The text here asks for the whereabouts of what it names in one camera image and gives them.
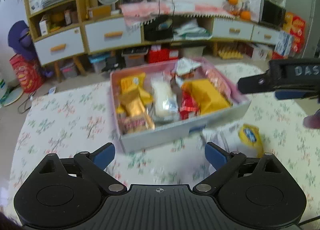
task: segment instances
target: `pink box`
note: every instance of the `pink box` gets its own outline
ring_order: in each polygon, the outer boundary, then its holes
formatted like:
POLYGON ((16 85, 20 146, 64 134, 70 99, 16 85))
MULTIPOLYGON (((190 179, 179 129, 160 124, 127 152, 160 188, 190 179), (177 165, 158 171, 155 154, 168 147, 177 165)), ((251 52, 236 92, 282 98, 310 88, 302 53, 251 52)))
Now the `pink box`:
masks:
MULTIPOLYGON (((203 57, 193 58, 193 60, 205 64, 207 67, 215 69, 211 64, 203 57)), ((187 137, 189 133, 194 131, 200 131, 206 126, 220 126, 233 120, 240 119, 247 112, 250 105, 250 100, 242 95, 228 78, 215 69, 222 78, 227 82, 231 89, 231 98, 234 101, 234 105, 212 112, 207 115, 196 116, 191 119, 177 121, 174 123, 166 124, 156 127, 155 130, 147 130, 138 133, 122 134, 119 129, 116 108, 118 106, 117 96, 120 94, 119 82, 120 79, 127 76, 137 75, 142 72, 146 74, 159 73, 163 71, 170 71, 175 67, 178 60, 154 63, 143 65, 139 67, 126 68, 111 73, 111 98, 113 104, 113 111, 116 123, 117 133, 119 135, 120 142, 123 145, 125 152, 138 151, 141 149, 153 147, 159 144, 172 142, 174 140, 187 137)))

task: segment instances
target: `drawer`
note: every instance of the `drawer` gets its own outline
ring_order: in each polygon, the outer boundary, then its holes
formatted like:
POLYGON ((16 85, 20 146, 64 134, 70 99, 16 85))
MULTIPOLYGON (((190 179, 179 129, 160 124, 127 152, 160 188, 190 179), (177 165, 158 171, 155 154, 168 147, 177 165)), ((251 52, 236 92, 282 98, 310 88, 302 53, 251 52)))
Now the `drawer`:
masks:
POLYGON ((89 51, 141 43, 141 28, 129 28, 123 18, 91 23, 85 26, 89 51))
POLYGON ((253 24, 247 22, 215 19, 212 36, 214 38, 231 38, 250 40, 253 24))
POLYGON ((267 29, 255 25, 253 28, 252 41, 267 44, 276 44, 279 38, 279 32, 273 29, 267 29))
POLYGON ((84 52, 79 27, 37 41, 35 47, 41 65, 84 52))

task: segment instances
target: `red cylindrical container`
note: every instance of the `red cylindrical container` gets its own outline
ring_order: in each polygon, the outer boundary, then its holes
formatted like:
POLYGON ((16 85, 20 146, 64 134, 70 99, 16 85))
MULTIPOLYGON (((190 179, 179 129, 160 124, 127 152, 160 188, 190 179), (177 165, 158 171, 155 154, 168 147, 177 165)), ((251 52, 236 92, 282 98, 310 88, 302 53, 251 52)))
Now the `red cylindrical container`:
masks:
POLYGON ((25 93, 32 93, 42 86, 43 78, 37 60, 28 61, 22 55, 16 54, 10 59, 10 64, 25 93))

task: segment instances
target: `transparent plastic wrapper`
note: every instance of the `transparent plastic wrapper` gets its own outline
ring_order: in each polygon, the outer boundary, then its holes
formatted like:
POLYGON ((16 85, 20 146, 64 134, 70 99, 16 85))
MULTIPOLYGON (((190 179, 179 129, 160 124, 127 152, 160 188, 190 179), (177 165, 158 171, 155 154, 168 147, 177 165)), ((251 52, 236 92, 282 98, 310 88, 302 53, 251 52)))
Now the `transparent plastic wrapper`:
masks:
POLYGON ((154 96, 153 115, 154 121, 169 122, 179 120, 179 106, 177 96, 172 92, 169 82, 164 81, 163 76, 151 79, 151 87, 154 96))

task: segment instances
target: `red snack package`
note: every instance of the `red snack package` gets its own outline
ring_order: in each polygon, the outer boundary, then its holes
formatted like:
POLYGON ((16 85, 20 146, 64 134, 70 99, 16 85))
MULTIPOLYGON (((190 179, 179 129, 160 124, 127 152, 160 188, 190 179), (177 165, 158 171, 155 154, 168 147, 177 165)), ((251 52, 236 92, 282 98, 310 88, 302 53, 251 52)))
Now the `red snack package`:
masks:
POLYGON ((179 110, 181 120, 186 120, 198 115, 200 111, 197 102, 185 91, 182 92, 182 104, 179 110))

